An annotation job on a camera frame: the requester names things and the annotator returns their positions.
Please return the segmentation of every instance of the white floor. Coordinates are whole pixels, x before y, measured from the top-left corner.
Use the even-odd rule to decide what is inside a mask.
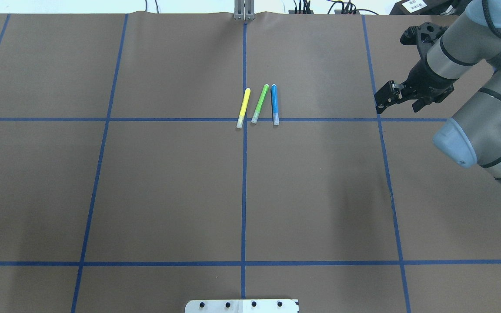
[[[160,13],[233,12],[234,0],[147,0],[148,11]],[[389,14],[397,0],[352,0],[360,9]],[[326,14],[332,5],[327,0],[312,0],[315,14]],[[0,13],[130,13],[145,10],[145,0],[0,0]],[[293,0],[255,0],[255,12],[287,13],[295,8]]]

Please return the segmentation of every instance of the white label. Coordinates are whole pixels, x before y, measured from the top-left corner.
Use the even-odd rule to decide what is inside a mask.
[[[408,2],[403,2],[402,4],[410,13],[426,7],[426,3],[424,3],[423,0],[410,0]]]

